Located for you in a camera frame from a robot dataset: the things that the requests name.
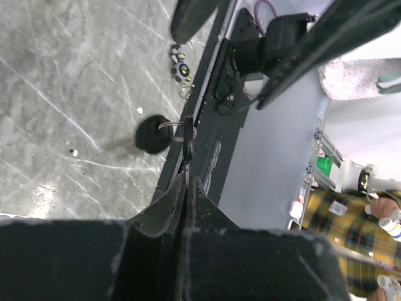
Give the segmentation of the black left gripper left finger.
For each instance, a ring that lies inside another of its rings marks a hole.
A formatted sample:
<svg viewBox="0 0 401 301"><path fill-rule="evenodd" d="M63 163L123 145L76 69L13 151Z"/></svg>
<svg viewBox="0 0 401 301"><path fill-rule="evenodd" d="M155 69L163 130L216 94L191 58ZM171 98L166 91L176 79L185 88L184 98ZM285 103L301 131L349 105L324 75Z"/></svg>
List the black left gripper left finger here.
<svg viewBox="0 0 401 301"><path fill-rule="evenodd" d="M186 185L132 219L1 221L2 300L167 299Z"/></svg>

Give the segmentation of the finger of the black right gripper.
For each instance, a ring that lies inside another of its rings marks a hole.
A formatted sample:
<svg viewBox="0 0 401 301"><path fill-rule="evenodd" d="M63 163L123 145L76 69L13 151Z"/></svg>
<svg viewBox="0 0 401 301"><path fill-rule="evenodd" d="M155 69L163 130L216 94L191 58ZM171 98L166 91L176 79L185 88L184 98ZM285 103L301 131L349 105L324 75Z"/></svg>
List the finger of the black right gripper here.
<svg viewBox="0 0 401 301"><path fill-rule="evenodd" d="M311 69L394 29L400 1L333 1L273 70L257 97L262 110Z"/></svg>
<svg viewBox="0 0 401 301"><path fill-rule="evenodd" d="M223 0L178 0L170 24L170 33L175 43L186 43L200 30L213 12L229 1Z"/></svg>

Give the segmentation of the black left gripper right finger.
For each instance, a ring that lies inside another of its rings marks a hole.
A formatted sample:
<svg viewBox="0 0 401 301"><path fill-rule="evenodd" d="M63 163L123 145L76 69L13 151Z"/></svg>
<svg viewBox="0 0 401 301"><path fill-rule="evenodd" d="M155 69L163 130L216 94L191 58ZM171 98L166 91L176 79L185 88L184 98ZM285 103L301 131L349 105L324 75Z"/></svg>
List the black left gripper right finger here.
<svg viewBox="0 0 401 301"><path fill-rule="evenodd" d="M330 242L305 230L243 230L190 180L184 300L348 300Z"/></svg>

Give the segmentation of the black head key pair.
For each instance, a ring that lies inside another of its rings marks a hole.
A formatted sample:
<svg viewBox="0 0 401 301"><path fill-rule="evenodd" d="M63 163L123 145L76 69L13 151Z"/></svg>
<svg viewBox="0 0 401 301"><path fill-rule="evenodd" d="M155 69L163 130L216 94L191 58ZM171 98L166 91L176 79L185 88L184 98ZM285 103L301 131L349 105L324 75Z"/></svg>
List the black head key pair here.
<svg viewBox="0 0 401 301"><path fill-rule="evenodd" d="M163 115L151 115L144 119L130 137L111 141L103 147L105 150L122 149L126 154L144 152L157 155L165 151L174 142L182 144L182 155L185 162L192 160L194 140L197 129L191 116L184 117L182 122L173 122Z"/></svg>

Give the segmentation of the robot figure keychain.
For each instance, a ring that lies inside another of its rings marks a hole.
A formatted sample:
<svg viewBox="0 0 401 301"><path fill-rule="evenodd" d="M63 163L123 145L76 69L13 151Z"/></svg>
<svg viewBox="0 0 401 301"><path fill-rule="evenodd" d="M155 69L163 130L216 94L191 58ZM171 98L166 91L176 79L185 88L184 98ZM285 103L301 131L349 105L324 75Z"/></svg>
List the robot figure keychain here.
<svg viewBox="0 0 401 301"><path fill-rule="evenodd" d="M171 46L170 59L172 60L172 77L180 85L179 95L188 100L193 89L192 77L190 68L185 62L185 54L179 45Z"/></svg>

